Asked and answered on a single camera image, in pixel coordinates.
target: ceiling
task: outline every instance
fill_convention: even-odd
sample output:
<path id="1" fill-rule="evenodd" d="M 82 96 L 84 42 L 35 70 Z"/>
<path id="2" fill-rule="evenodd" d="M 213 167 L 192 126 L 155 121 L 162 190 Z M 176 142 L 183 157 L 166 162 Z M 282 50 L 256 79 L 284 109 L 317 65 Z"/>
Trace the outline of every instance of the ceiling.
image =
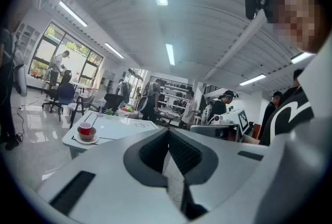
<path id="1" fill-rule="evenodd" d="M 73 23 L 60 0 L 47 0 Z M 243 92 L 269 92 L 292 84 L 291 58 L 300 52 L 279 40 L 264 24 L 234 55 L 209 78 L 207 73 L 229 51 L 250 24 L 244 0 L 62 0 L 87 24 L 80 30 L 107 51 L 117 63 L 166 73 Z M 109 42 L 124 59 L 103 44 Z M 175 66 L 169 64 L 165 44 L 172 44 Z M 259 74 L 267 78 L 239 88 L 239 83 Z"/>

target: red cup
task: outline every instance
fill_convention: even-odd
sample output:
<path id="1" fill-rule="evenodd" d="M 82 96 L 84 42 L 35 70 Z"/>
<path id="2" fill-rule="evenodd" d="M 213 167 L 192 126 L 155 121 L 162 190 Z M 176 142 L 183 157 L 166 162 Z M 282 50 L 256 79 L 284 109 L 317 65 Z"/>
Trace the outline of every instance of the red cup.
<path id="1" fill-rule="evenodd" d="M 88 122 L 82 122 L 79 124 L 79 132 L 82 135 L 90 135 L 92 125 Z"/>

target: cap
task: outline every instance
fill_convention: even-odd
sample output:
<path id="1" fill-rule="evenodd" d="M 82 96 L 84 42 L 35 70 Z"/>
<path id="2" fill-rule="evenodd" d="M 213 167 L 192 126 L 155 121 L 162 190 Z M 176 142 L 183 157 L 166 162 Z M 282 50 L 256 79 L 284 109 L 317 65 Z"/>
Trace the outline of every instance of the cap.
<path id="1" fill-rule="evenodd" d="M 227 91 L 225 91 L 225 92 L 224 92 L 224 95 L 235 97 L 234 92 L 231 91 L 231 90 L 227 90 Z"/>

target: cup and saucer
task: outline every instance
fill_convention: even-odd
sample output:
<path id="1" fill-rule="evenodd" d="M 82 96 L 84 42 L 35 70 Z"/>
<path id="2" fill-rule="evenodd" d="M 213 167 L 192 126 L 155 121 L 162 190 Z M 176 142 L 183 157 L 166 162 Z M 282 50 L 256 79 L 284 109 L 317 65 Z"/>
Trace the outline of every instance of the cup and saucer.
<path id="1" fill-rule="evenodd" d="M 96 128 L 92 127 L 88 122 L 82 122 L 77 128 L 78 134 L 74 138 L 81 144 L 93 144 L 98 141 L 99 136 L 96 134 Z"/>

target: glossy floor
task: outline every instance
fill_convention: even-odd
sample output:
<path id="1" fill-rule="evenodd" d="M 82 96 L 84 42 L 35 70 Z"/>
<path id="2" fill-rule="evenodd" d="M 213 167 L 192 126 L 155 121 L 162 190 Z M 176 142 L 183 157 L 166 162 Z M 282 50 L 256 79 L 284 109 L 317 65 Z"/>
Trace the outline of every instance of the glossy floor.
<path id="1" fill-rule="evenodd" d="M 69 110 L 64 106 L 59 121 L 57 107 L 54 107 L 53 113 L 49 112 L 48 105 L 42 108 L 44 99 L 45 94 L 41 95 L 37 90 L 28 89 L 25 98 L 15 89 L 12 90 L 10 98 L 12 118 L 16 133 L 22 133 L 22 128 L 25 131 L 23 142 L 12 151 L 5 150 L 6 144 L 1 144 L 0 147 L 13 175 L 35 191 L 43 180 L 71 161 L 68 147 L 62 144 L 62 137 L 70 127 Z M 75 121 L 80 117 L 81 114 L 77 113 Z"/>

